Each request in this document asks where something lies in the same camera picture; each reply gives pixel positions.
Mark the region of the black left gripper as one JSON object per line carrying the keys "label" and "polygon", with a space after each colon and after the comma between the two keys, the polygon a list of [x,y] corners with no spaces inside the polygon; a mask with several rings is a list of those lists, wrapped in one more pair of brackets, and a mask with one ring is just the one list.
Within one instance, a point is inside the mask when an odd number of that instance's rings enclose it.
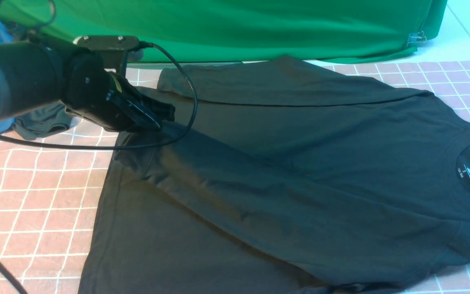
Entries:
{"label": "black left gripper", "polygon": [[160,131],[175,121],[175,106],[148,97],[126,78],[103,68],[102,60],[84,53],[68,63],[62,98],[67,111],[109,132]]}

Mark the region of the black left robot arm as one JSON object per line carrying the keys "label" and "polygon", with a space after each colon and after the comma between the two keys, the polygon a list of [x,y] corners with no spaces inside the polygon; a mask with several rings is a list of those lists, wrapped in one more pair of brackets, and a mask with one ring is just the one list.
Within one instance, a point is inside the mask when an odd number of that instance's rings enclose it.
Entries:
{"label": "black left robot arm", "polygon": [[110,132],[159,131],[175,107],[140,93],[125,77],[134,36],[55,37],[0,45],[0,121],[59,102]]}

